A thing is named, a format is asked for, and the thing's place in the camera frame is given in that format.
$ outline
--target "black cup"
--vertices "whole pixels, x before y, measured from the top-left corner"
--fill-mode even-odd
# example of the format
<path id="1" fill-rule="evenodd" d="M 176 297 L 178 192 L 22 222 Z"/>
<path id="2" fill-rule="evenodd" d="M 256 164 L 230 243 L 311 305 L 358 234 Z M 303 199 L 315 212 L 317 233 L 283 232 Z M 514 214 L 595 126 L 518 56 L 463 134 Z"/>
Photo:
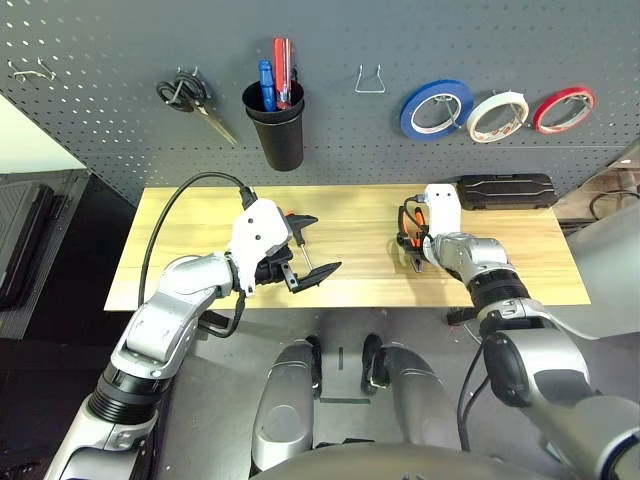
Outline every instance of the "black cup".
<path id="1" fill-rule="evenodd" d="M 242 94 L 247 115 L 256 126 L 262 149 L 271 168 L 294 170 L 302 163 L 302 110 L 304 89 L 291 82 L 291 107 L 265 112 L 260 82 L 249 85 Z"/>

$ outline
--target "blue tape roll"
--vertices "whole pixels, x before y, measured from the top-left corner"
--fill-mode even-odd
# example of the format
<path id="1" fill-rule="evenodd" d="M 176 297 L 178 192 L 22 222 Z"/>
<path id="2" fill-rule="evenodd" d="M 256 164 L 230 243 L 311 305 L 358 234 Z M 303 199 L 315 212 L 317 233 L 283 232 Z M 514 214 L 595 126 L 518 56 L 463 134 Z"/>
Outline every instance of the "blue tape roll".
<path id="1" fill-rule="evenodd" d="M 451 120 L 447 120 L 435 127 L 422 127 L 413 119 L 416 111 L 428 100 L 439 95 L 452 97 L 451 111 L 454 114 L 455 123 L 464 125 L 471 109 L 473 108 L 473 95 L 464 83 L 458 80 L 437 80 L 427 83 L 416 90 L 406 101 L 400 113 L 400 127 L 404 134 L 414 140 L 438 140 L 458 130 Z"/>

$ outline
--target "red tape roll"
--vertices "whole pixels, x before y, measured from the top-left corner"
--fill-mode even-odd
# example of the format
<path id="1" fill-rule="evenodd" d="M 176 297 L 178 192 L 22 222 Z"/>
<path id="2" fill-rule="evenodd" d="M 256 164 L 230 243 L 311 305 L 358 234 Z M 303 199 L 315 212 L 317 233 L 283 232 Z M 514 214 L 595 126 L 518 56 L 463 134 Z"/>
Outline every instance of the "red tape roll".
<path id="1" fill-rule="evenodd" d="M 584 102 L 582 110 L 580 110 L 574 117 L 571 117 L 566 122 L 558 123 L 553 126 L 545 126 L 542 124 L 542 119 L 549 112 L 549 110 L 551 110 L 558 103 L 564 102 L 565 100 L 572 97 L 582 98 Z M 535 115 L 533 116 L 533 128 L 545 135 L 566 132 L 570 128 L 573 128 L 579 123 L 582 123 L 584 120 L 586 120 L 587 117 L 591 114 L 591 111 L 596 108 L 596 104 L 596 94 L 593 93 L 590 88 L 581 86 L 565 88 L 564 90 L 560 90 L 559 92 L 551 95 L 542 103 L 542 105 L 540 105 L 540 108 L 538 108 Z"/>

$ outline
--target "cable connector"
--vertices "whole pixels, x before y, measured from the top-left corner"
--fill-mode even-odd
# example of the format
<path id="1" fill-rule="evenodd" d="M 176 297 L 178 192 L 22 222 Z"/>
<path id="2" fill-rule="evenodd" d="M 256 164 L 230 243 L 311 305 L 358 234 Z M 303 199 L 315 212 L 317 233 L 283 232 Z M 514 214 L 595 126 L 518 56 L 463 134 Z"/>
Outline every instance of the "cable connector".
<path id="1" fill-rule="evenodd" d="M 240 187 L 240 197 L 242 198 L 242 208 L 246 210 L 249 208 L 253 202 L 258 199 L 258 195 L 251 187 Z"/>

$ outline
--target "black tool case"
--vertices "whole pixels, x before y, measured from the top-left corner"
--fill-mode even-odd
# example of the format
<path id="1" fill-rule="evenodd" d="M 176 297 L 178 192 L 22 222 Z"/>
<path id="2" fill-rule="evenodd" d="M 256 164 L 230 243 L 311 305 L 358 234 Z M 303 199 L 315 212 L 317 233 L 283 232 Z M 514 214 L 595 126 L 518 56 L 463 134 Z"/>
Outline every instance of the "black tool case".
<path id="1" fill-rule="evenodd" d="M 547 208 L 558 201 L 551 179 L 542 173 L 464 175 L 457 189 L 465 210 Z"/>
<path id="2" fill-rule="evenodd" d="M 0 186 L 0 308 L 15 306 L 49 216 L 53 190 L 37 182 Z"/>

